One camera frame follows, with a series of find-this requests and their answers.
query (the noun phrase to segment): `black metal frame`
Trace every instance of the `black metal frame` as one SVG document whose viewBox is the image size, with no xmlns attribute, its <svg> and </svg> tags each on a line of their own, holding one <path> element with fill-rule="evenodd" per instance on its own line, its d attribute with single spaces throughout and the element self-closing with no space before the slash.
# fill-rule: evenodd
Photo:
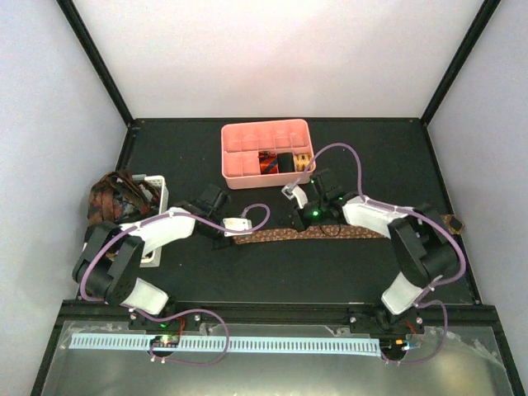
<svg viewBox="0 0 528 396">
<path fill-rule="evenodd" d="M 116 167 L 125 167 L 129 161 L 132 149 L 134 147 L 134 140 L 139 132 L 139 125 L 141 122 L 136 120 L 131 114 L 125 103 L 125 100 L 121 96 L 116 83 L 114 82 L 108 68 L 106 67 L 101 54 L 99 53 L 95 43 L 92 40 L 86 26 L 83 23 L 81 16 L 79 15 L 73 0 L 57 0 L 61 9 L 64 12 L 73 32 L 79 39 L 83 49 L 97 74 L 99 75 L 103 85 L 105 86 L 111 100 L 114 102 L 115 107 L 120 113 L 123 121 L 127 125 L 127 132 L 125 136 L 125 142 L 123 144 L 120 156 Z M 434 153 L 427 126 L 431 123 L 433 116 L 440 107 L 443 99 L 446 97 L 451 85 L 453 84 L 459 71 L 462 69 L 466 59 L 475 44 L 477 43 L 480 35 L 482 34 L 485 26 L 491 19 L 494 11 L 496 10 L 500 0 L 484 0 L 481 8 L 479 9 L 473 23 L 468 29 L 464 39 L 462 40 L 460 47 L 455 53 L 454 58 L 451 60 L 449 68 L 445 71 L 443 78 L 441 79 L 438 88 L 434 92 L 425 112 L 420 119 L 422 123 L 422 129 L 424 135 L 427 137 L 427 142 L 431 151 L 431 157 L 435 162 L 436 172 L 441 181 L 443 195 L 445 202 L 447 203 L 450 211 L 452 207 L 449 199 L 449 195 L 446 190 L 446 186 L 443 182 L 440 168 L 436 162 L 436 155 Z M 507 368 L 507 373 L 511 386 L 515 394 L 525 394 L 522 388 L 521 380 L 519 378 L 515 363 L 512 358 L 510 348 L 507 343 L 506 336 L 502 329 L 497 310 L 493 306 L 479 305 L 480 295 L 476 285 L 471 268 L 468 269 L 468 278 L 471 284 L 471 288 L 474 292 L 476 305 L 451 305 L 448 306 L 448 314 L 450 324 L 453 326 L 486 326 L 491 327 L 497 339 L 502 360 Z M 204 304 L 200 307 L 188 304 L 183 304 L 180 308 L 205 308 L 212 309 L 223 316 L 227 323 L 282 323 L 282 324 L 335 324 L 343 325 L 347 324 L 347 319 L 350 317 L 350 305 L 327 305 L 327 304 L 253 304 L 253 305 L 242 305 L 242 304 Z M 371 309 L 368 304 L 366 305 L 354 305 L 354 310 Z M 442 324 L 442 312 L 439 308 L 430 307 L 422 313 L 425 323 L 431 325 Z M 45 378 L 47 376 L 50 364 L 54 355 L 54 349 L 57 346 L 59 335 L 62 330 L 62 326 L 67 320 L 93 320 L 93 321 L 129 321 L 129 315 L 126 309 L 113 308 L 103 304 L 92 304 L 84 301 L 64 301 L 59 316 L 55 323 L 54 329 L 51 333 L 49 344 L 46 348 L 45 355 L 38 372 L 35 385 L 32 394 L 40 394 L 40 390 L 43 388 Z"/>
</svg>

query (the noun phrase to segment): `orange object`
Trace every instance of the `orange object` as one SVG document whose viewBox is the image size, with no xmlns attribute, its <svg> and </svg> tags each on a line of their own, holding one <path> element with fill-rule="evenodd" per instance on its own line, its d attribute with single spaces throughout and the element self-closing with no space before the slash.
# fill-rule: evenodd
<svg viewBox="0 0 528 396">
<path fill-rule="evenodd" d="M 258 154 L 258 162 L 261 166 L 261 175 L 272 175 L 279 172 L 279 159 L 277 154 L 260 152 Z"/>
</svg>

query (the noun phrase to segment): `wire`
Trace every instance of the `wire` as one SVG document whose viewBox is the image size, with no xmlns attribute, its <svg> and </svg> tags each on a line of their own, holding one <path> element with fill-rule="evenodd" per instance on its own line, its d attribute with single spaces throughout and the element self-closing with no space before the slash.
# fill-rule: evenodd
<svg viewBox="0 0 528 396">
<path fill-rule="evenodd" d="M 446 337 L 447 337 L 447 309 L 444 303 L 442 303 L 439 299 L 434 299 L 433 301 L 429 301 L 428 303 L 419 304 L 418 308 L 423 309 L 427 308 L 431 305 L 440 305 L 442 308 L 442 312 L 444 313 L 444 327 L 443 327 L 443 334 L 442 339 L 440 340 L 440 343 L 436 347 L 435 351 L 432 352 L 428 357 L 424 357 L 422 359 L 418 359 L 416 361 L 393 361 L 389 359 L 383 352 L 381 352 L 381 358 L 388 364 L 388 363 L 394 363 L 396 365 L 420 365 L 422 363 L 427 363 L 428 361 L 432 360 L 436 355 L 438 355 L 446 343 Z"/>
<path fill-rule="evenodd" d="M 178 338 L 182 337 L 184 328 L 185 328 L 185 318 L 180 318 L 180 330 L 178 331 Z"/>
<path fill-rule="evenodd" d="M 213 227 L 214 229 L 219 229 L 220 231 L 225 231 L 225 232 L 230 232 L 230 233 L 248 233 L 248 232 L 253 232 L 253 231 L 257 231 L 258 229 L 261 229 L 267 223 L 267 220 L 270 218 L 270 214 L 271 214 L 270 208 L 269 208 L 268 205 L 265 205 L 265 204 L 254 204 L 254 205 L 248 206 L 243 211 L 244 216 L 248 213 L 248 211 L 250 209 L 257 208 L 257 207 L 260 207 L 260 208 L 263 208 L 263 209 L 266 210 L 266 217 L 264 218 L 264 220 L 262 222 L 260 222 L 255 227 L 253 227 L 251 229 L 246 229 L 246 230 L 243 230 L 243 231 L 237 231 L 237 230 L 234 230 L 234 229 L 227 229 L 227 228 L 222 227 L 221 225 L 217 225 L 217 224 L 215 224 L 215 223 L 213 223 L 213 222 L 211 222 L 209 220 L 202 219 L 201 217 L 196 216 L 194 214 L 184 213 L 184 212 L 165 212 L 163 214 L 159 214 L 157 216 L 154 216 L 154 217 L 151 217 L 149 219 L 143 220 L 139 224 L 139 226 L 140 227 L 145 227 L 145 226 L 147 226 L 147 225 L 149 225 L 151 223 L 155 223 L 155 222 L 160 221 L 162 219 L 167 219 L 167 218 L 170 218 L 170 217 L 184 216 L 184 217 L 190 217 L 190 218 L 192 218 L 194 220 L 200 221 L 201 223 L 207 224 L 210 227 Z M 130 227 L 128 229 L 125 229 L 125 230 L 121 231 L 120 233 L 118 233 L 114 238 L 112 238 L 110 241 L 108 241 L 105 244 L 105 246 L 102 247 L 102 249 L 99 251 L 99 253 L 93 258 L 92 262 L 90 262 L 90 264 L 88 265 L 88 268 L 86 269 L 86 272 L 82 276 L 81 283 L 79 285 L 79 292 L 80 292 L 81 296 L 86 301 L 102 301 L 103 300 L 103 299 L 98 299 L 98 298 L 91 297 L 91 296 L 89 296 L 87 294 L 87 292 L 86 292 L 87 279 L 90 276 L 90 274 L 92 273 L 93 268 L 97 265 L 99 260 L 101 260 L 101 258 L 106 254 L 108 249 L 110 249 L 114 244 L 117 243 L 117 241 L 119 241 L 125 235 L 135 231 L 136 229 L 138 229 L 138 226 L 137 225 L 133 225 L 132 227 Z"/>
<path fill-rule="evenodd" d="M 352 155 L 356 159 L 356 164 L 357 164 L 357 194 L 360 196 L 360 198 L 362 200 L 365 200 L 365 195 L 363 194 L 363 183 L 361 181 L 361 178 L 362 178 L 362 175 L 363 175 L 363 171 L 361 169 L 360 156 L 357 153 L 357 151 L 355 151 L 355 149 L 352 148 L 352 146 L 350 146 L 348 144 L 344 144 L 344 143 L 332 143 L 332 144 L 329 144 L 328 146 L 324 146 L 319 151 L 317 151 L 317 153 L 312 157 L 312 159 L 310 159 L 310 162 L 304 168 L 303 172 L 300 174 L 300 176 L 297 178 L 297 180 L 295 180 L 293 183 L 290 183 L 288 185 L 288 191 L 292 192 L 292 190 L 299 185 L 300 181 L 302 180 L 303 177 L 306 176 L 306 174 L 308 173 L 308 170 L 312 167 L 312 165 L 314 164 L 315 160 L 319 157 L 319 155 L 321 155 L 322 153 L 324 153 L 325 151 L 327 151 L 329 149 L 333 149 L 334 147 L 343 147 L 343 148 L 347 149 L 348 151 L 350 151 L 352 153 Z"/>
<path fill-rule="evenodd" d="M 327 233 L 323 226 L 322 225 L 319 225 L 319 229 L 321 230 L 322 233 L 324 233 L 327 237 L 331 237 L 331 238 L 335 238 L 336 236 L 338 236 L 340 233 L 341 233 L 341 223 L 339 224 L 339 229 L 337 230 L 336 233 L 334 234 L 331 234 L 331 233 Z"/>
<path fill-rule="evenodd" d="M 401 207 L 398 207 L 396 205 L 391 205 L 391 204 L 385 204 L 384 202 L 380 202 L 378 200 L 372 200 L 370 198 L 368 198 L 367 196 L 365 196 L 363 194 L 363 186 L 362 186 L 362 175 L 363 175 L 363 171 L 362 171 L 362 167 L 361 167 L 361 160 L 360 160 L 360 156 L 358 155 L 357 151 L 355 151 L 355 149 L 348 145 L 348 144 L 344 144 L 344 143 L 332 143 L 332 144 L 329 144 L 328 146 L 325 146 L 323 148 L 321 148 L 319 151 L 317 151 L 317 153 L 313 156 L 313 158 L 310 160 L 310 162 L 308 163 L 308 166 L 304 169 L 304 171 L 300 174 L 300 176 L 297 178 L 297 180 L 295 180 L 293 183 L 289 184 L 288 185 L 288 190 L 289 191 L 292 191 L 301 181 L 301 179 L 307 174 L 308 170 L 311 168 L 312 164 L 314 163 L 314 161 L 322 154 L 324 153 L 325 151 L 329 150 L 329 149 L 332 149 L 334 147 L 343 147 L 347 150 L 349 150 L 352 155 L 354 156 L 354 159 L 356 160 L 356 165 L 357 165 L 357 194 L 358 196 L 361 198 L 361 200 L 363 202 L 365 202 L 366 204 L 368 205 L 373 205 L 373 206 L 377 206 L 378 208 L 381 208 L 381 209 L 384 209 L 384 210 L 392 210 L 392 211 L 395 211 L 395 212 L 398 212 L 398 213 L 401 213 L 403 215 L 410 215 L 410 216 L 413 216 L 413 217 L 416 217 L 417 219 L 420 219 L 421 221 L 424 221 L 425 223 L 431 225 L 436 231 L 438 231 L 439 233 L 442 234 L 443 237 L 445 237 L 447 239 L 447 241 L 450 243 L 450 245 L 453 247 L 453 249 L 455 250 L 456 252 L 456 255 L 458 256 L 459 258 L 459 262 L 460 262 L 460 268 L 459 268 L 459 271 L 456 273 L 456 275 L 452 276 L 451 278 L 448 278 L 448 279 L 440 279 L 440 280 L 434 280 L 428 287 L 426 287 L 423 292 L 414 300 L 414 304 L 416 306 L 416 304 L 418 304 L 420 301 L 422 301 L 422 299 L 432 290 L 434 290 L 435 286 L 438 286 L 438 285 L 447 285 L 449 283 L 452 283 L 452 282 L 455 282 L 457 281 L 458 279 L 460 279 L 462 276 L 464 276 L 464 273 L 466 271 L 466 267 L 467 267 L 467 261 L 465 259 L 465 255 L 464 255 L 464 252 L 462 252 L 462 249 L 460 248 L 459 244 L 455 241 L 455 239 L 453 238 L 453 236 L 447 232 L 441 225 L 435 223 L 433 220 L 429 219 L 428 217 L 424 216 L 423 214 L 419 214 L 413 210 L 408 210 L 408 209 L 405 209 L 405 208 L 401 208 Z"/>
<path fill-rule="evenodd" d="M 412 333 L 412 334 L 417 334 L 416 330 L 414 330 L 414 327 L 413 327 L 412 324 L 408 321 L 408 319 L 405 319 L 405 324 L 406 324 L 407 327 L 411 330 L 411 333 Z"/>
<path fill-rule="evenodd" d="M 218 315 L 217 313 L 214 313 L 213 311 L 209 311 L 208 309 L 200 309 L 200 308 L 188 309 L 187 311 L 182 311 L 180 313 L 175 313 L 174 315 L 167 316 L 166 318 L 155 318 L 154 316 L 149 315 L 148 313 L 142 311 L 141 309 L 136 309 L 136 312 L 138 314 L 144 316 L 146 319 L 152 320 L 153 322 L 156 322 L 156 323 L 169 322 L 171 320 L 181 318 L 181 317 L 186 316 L 188 314 L 208 314 L 208 315 L 213 316 L 214 318 L 218 319 L 218 321 L 220 322 L 220 324 L 222 325 L 222 327 L 225 330 L 225 345 L 224 345 L 224 349 L 212 361 L 206 361 L 206 362 L 202 363 L 202 362 L 198 362 L 198 361 L 184 361 L 182 359 L 172 359 L 172 358 L 169 358 L 169 357 L 159 357 L 159 356 L 154 355 L 154 352 L 153 352 L 154 344 L 153 344 L 150 347 L 150 350 L 148 351 L 148 353 L 150 354 L 150 357 L 152 359 L 154 359 L 154 360 L 170 361 L 171 363 L 179 363 L 181 365 L 191 365 L 193 367 L 207 367 L 207 366 L 210 366 L 210 365 L 215 365 L 216 363 L 221 361 L 224 358 L 225 354 L 228 352 L 229 339 L 230 339 L 228 325 L 225 323 L 225 321 L 222 319 L 222 317 L 220 315 Z"/>
</svg>

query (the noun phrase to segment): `brown fabric strap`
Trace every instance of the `brown fabric strap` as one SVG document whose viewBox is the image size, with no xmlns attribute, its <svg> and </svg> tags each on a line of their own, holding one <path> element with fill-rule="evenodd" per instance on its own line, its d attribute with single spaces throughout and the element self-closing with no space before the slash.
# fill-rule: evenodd
<svg viewBox="0 0 528 396">
<path fill-rule="evenodd" d="M 462 229 L 455 230 L 450 227 L 450 222 L 453 219 L 452 214 L 444 214 L 441 216 L 444 223 L 452 234 L 460 234 Z M 302 233 L 298 233 L 294 229 L 263 229 L 255 231 L 248 236 L 233 237 L 237 245 L 244 243 L 259 243 L 259 242 L 275 242 L 287 241 L 290 239 L 370 239 L 370 238 L 384 238 L 383 235 L 375 233 L 363 227 L 356 227 L 354 225 L 313 225 Z"/>
</svg>

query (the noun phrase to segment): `white plastic strip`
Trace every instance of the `white plastic strip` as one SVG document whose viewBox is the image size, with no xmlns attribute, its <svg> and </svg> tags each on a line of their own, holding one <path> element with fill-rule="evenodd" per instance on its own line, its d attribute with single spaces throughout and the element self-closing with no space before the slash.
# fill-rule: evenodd
<svg viewBox="0 0 528 396">
<path fill-rule="evenodd" d="M 142 334 L 72 335 L 70 349 L 147 351 L 155 336 Z M 155 347 L 155 351 L 221 352 L 225 337 L 182 336 L 176 348 Z M 301 353 L 319 355 L 380 356 L 380 341 L 369 338 L 231 337 L 229 352 Z"/>
</svg>

